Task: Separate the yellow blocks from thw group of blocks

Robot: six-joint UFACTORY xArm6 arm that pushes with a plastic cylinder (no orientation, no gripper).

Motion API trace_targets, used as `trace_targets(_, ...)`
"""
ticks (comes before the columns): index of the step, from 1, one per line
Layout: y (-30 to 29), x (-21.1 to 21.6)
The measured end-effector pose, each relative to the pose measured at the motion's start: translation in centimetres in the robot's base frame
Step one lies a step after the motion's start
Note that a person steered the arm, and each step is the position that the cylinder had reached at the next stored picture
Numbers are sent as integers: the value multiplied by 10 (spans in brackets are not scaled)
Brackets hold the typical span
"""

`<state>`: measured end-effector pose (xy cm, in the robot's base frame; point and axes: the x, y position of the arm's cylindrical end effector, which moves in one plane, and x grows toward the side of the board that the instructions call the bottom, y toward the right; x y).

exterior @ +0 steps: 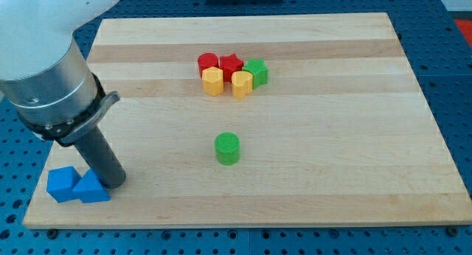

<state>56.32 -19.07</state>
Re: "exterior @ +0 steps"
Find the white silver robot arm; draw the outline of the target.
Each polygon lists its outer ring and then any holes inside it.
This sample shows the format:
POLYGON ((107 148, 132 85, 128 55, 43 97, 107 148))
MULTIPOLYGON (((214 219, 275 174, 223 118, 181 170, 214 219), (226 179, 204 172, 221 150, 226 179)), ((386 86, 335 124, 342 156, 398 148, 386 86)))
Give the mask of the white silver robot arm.
POLYGON ((38 138, 70 146, 119 101, 73 33, 119 0, 1 0, 1 91, 38 138))

